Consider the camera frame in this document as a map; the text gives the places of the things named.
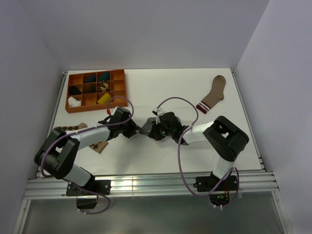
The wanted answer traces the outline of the grey sock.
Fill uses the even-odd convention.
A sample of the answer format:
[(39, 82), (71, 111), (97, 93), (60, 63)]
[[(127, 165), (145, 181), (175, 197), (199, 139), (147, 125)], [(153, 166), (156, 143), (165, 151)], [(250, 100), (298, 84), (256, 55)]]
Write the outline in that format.
[(145, 124), (139, 130), (139, 133), (148, 136), (152, 130), (152, 125), (153, 123), (155, 123), (155, 121), (156, 121), (156, 117), (148, 118)]

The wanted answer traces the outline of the white sock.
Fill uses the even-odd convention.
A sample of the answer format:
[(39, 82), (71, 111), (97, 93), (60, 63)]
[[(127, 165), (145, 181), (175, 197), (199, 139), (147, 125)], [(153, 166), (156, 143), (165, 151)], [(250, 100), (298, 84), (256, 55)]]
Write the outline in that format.
[(73, 108), (73, 107), (80, 107), (81, 106), (81, 100), (77, 100), (76, 98), (74, 97), (69, 97), (68, 98), (68, 106), (70, 108)]

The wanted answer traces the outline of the black sock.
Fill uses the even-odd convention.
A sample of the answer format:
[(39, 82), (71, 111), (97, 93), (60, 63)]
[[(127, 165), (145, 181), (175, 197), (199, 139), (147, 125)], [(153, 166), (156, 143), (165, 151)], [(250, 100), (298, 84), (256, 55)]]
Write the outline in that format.
[(70, 86), (68, 88), (68, 96), (76, 96), (76, 95), (81, 95), (82, 91), (76, 87), (76, 86)]

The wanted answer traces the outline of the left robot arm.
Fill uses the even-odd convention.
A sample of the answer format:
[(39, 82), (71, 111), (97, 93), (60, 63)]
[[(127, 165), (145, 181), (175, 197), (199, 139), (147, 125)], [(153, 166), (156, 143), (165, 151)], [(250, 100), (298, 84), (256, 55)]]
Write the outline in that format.
[(70, 181), (84, 195), (89, 195), (94, 191), (95, 182), (91, 173), (75, 164), (78, 151), (114, 139), (120, 134), (131, 138), (139, 130), (131, 112), (117, 107), (112, 115), (93, 127), (71, 131), (54, 129), (37, 152), (34, 162), (52, 177)]

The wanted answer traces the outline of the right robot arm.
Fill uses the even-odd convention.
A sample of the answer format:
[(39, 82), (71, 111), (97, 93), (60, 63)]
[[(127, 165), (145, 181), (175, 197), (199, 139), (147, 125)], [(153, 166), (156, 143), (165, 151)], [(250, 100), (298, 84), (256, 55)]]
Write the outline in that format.
[(219, 159), (211, 178), (211, 185), (222, 190), (227, 184), (225, 176), (234, 167), (238, 155), (249, 143), (247, 134), (224, 116), (197, 126), (182, 125), (173, 112), (148, 118), (143, 126), (144, 134), (159, 141), (171, 137), (179, 146), (208, 142), (218, 153)]

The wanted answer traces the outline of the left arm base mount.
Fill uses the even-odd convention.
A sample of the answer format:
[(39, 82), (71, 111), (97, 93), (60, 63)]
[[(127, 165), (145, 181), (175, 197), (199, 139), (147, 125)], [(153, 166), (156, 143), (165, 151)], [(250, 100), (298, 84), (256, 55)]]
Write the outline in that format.
[[(110, 189), (111, 180), (93, 180), (82, 187), (68, 182), (66, 196), (76, 197), (76, 207), (79, 212), (96, 215), (109, 209), (111, 201), (107, 195), (110, 194)], [(107, 200), (107, 205), (103, 210), (93, 211), (100, 197)]]

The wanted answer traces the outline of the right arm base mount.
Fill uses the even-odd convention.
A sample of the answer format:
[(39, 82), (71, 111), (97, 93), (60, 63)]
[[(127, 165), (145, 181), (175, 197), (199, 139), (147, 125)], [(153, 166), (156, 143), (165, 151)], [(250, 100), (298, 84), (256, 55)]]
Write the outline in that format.
[[(195, 178), (193, 187), (197, 189), (197, 192), (209, 192), (219, 182), (219, 179), (214, 176), (198, 176)], [(235, 191), (239, 183), (235, 175), (228, 176), (225, 180), (214, 189), (214, 192)]]

